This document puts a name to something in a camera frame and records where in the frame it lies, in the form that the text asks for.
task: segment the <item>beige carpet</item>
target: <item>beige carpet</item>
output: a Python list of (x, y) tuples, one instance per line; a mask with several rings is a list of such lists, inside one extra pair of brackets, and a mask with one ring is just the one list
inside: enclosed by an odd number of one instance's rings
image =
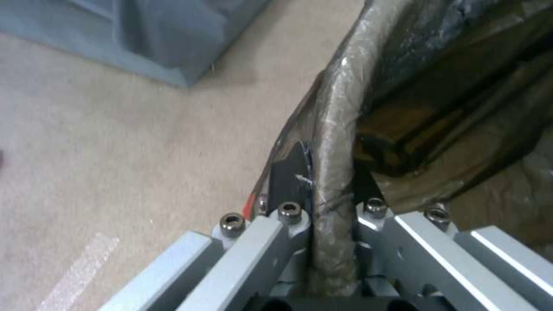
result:
[(189, 90), (0, 34), (0, 309), (96, 309), (239, 210), (362, 3), (274, 1)]

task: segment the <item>screw head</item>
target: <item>screw head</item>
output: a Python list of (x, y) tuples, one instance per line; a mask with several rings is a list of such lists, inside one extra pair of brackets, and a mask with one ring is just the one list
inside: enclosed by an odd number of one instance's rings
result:
[(365, 203), (363, 210), (369, 213), (372, 218), (381, 219), (386, 216), (388, 206), (381, 198), (370, 198)]
[(269, 204), (269, 198), (267, 194), (260, 194), (257, 197), (257, 207), (260, 211), (267, 211), (268, 204)]
[(287, 225), (301, 221), (301, 206), (296, 202), (284, 202), (278, 206), (278, 219)]
[(424, 216), (442, 231), (446, 231), (451, 222), (449, 212), (438, 206), (425, 210)]
[(238, 237), (246, 228), (244, 217), (237, 212), (224, 214), (219, 221), (221, 233), (226, 237)]

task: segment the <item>blue fabric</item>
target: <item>blue fabric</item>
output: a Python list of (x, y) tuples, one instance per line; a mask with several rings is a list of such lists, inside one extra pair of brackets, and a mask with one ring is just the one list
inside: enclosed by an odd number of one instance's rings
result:
[(268, 1), (1, 0), (0, 31), (190, 86)]

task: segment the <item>tape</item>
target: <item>tape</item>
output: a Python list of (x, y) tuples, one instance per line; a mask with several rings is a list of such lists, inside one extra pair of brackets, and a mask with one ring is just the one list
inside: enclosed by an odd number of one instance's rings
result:
[(118, 243), (118, 238), (97, 233), (36, 311), (68, 310), (106, 263)]

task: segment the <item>wrapped object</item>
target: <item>wrapped object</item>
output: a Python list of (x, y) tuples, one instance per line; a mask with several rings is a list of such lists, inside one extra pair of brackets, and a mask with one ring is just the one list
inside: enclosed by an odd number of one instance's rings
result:
[[(544, 137), (553, 1), (495, 2), (367, 2), (287, 121), (249, 202), (296, 142), (311, 149), (310, 293), (357, 290), (352, 228), (354, 204), (367, 192), (360, 180), (372, 180), (364, 177), (376, 177), (396, 212), (441, 199), (453, 204)], [(538, 122), (521, 131), (528, 118)], [(490, 148), (473, 157), (484, 144)], [(248, 206), (245, 214), (255, 217)]]

